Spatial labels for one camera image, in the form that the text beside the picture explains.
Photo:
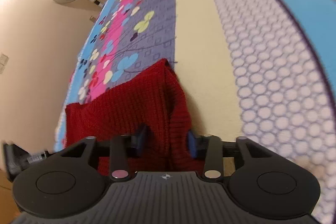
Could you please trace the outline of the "dark red knit sweater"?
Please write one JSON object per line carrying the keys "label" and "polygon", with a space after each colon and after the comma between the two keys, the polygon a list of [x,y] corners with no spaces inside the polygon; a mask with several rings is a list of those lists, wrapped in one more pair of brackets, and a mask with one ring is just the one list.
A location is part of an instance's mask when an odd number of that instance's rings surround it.
{"label": "dark red knit sweater", "polygon": [[147,126],[139,157],[129,159],[132,172],[203,171],[187,149],[191,118],[185,94],[166,59],[101,94],[91,102],[66,107],[66,144],[94,136],[108,141],[118,135],[135,135]]}

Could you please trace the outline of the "colourful floral striped blanket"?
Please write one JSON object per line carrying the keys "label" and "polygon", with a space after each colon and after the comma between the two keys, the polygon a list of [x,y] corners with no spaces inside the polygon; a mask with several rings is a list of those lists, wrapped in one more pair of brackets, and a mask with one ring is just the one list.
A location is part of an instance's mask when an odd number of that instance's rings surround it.
{"label": "colourful floral striped blanket", "polygon": [[60,150],[91,125],[143,115],[132,94],[88,118],[85,104],[161,59],[174,69],[194,133],[239,135],[311,171],[313,216],[335,223],[335,0],[107,0],[77,57],[55,133]]}

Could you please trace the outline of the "beige wall switch plate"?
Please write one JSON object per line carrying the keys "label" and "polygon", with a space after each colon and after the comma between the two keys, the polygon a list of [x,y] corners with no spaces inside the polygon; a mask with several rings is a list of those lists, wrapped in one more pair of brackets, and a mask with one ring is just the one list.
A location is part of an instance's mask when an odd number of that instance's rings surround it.
{"label": "beige wall switch plate", "polygon": [[0,75],[5,70],[5,67],[6,67],[8,61],[9,61],[9,57],[6,56],[5,54],[1,53],[0,54]]}

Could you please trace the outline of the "wall power socket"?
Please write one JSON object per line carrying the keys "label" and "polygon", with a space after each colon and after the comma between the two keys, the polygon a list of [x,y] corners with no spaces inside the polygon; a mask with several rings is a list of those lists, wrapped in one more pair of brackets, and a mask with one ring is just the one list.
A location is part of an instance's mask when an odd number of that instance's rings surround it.
{"label": "wall power socket", "polygon": [[89,19],[91,22],[96,22],[96,18],[94,16],[91,16]]}

